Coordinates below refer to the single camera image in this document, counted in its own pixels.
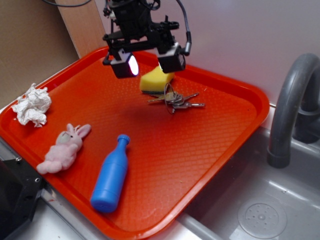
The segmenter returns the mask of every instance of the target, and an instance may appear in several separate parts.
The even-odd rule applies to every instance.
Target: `key ring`
[[[166,106],[166,109],[167,111],[170,113],[170,114],[174,114],[175,113],[175,109],[173,108],[172,111],[169,110],[169,107],[168,107],[168,103],[167,103],[167,90],[168,90],[168,87],[171,89],[172,91],[172,94],[173,94],[173,99],[175,99],[177,97],[177,93],[174,91],[174,88],[172,87],[172,85],[170,84],[170,82],[167,82],[164,86],[164,91],[163,91],[163,94],[164,94],[164,103],[165,103],[165,106]]]

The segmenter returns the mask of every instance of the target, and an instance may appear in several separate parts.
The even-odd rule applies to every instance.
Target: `faucet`
[[[275,168],[290,163],[292,137],[310,144],[320,138],[320,59],[299,56],[282,86],[272,121],[267,162]]]

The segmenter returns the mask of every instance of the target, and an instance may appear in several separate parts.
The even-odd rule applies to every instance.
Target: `metal sink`
[[[269,134],[259,128],[184,211],[208,239],[320,239],[320,152],[293,140],[290,165],[273,168]]]

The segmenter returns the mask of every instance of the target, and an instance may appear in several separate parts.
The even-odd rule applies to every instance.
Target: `bottle neck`
[[[125,151],[127,145],[128,145],[128,141],[127,141],[127,140],[125,140],[125,139],[119,139],[118,145],[116,146],[116,148],[117,148],[118,150]]]

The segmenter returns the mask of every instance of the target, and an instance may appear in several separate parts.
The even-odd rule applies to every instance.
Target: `plastic tray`
[[[42,128],[21,125],[8,106],[0,115],[0,135],[35,168],[67,123],[90,124],[75,163],[44,178],[105,235],[143,239],[184,210],[263,122],[269,101],[254,86],[187,66],[172,86],[183,95],[199,92],[190,101],[206,107],[169,114],[163,102],[147,103],[152,97],[139,89],[140,76],[158,65],[152,54],[135,54],[138,77],[117,79],[102,65],[106,53],[100,48],[38,86],[47,87],[52,99]],[[90,198],[120,134],[131,138],[129,169],[117,210],[104,214]]]

